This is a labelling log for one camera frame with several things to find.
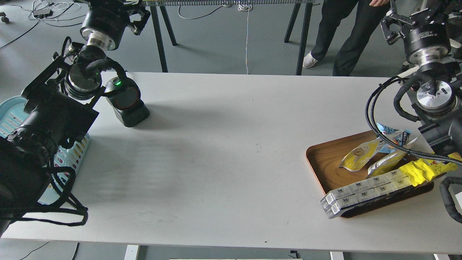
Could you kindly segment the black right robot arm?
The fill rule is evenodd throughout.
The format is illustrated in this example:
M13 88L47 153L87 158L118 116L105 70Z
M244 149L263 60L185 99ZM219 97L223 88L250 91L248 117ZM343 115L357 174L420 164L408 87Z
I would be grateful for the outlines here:
M423 1L419 11L400 15L394 0L381 20L384 38L389 45L402 39L406 62L411 68L388 79L369 97L365 117L375 135L392 145L390 138L379 132L374 119L376 99L393 82L402 86L394 97L396 112L405 119L421 122L419 132L432 148L424 153L400 147L407 154L423 159L451 162L449 157L461 153L461 58L450 56L461 48L461 1Z

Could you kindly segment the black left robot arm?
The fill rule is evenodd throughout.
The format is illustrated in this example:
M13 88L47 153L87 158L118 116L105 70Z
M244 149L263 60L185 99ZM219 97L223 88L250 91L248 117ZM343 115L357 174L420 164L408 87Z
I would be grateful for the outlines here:
M1 233L27 213L80 215L88 209L71 193L76 177L71 166L54 166L59 147L70 149L85 137L104 96L120 122L134 127L150 115L141 92L124 68L107 57L119 47L126 27L139 35L150 12L141 0L85 0L89 11L80 30L86 43L71 43L22 92L28 117L1 138Z

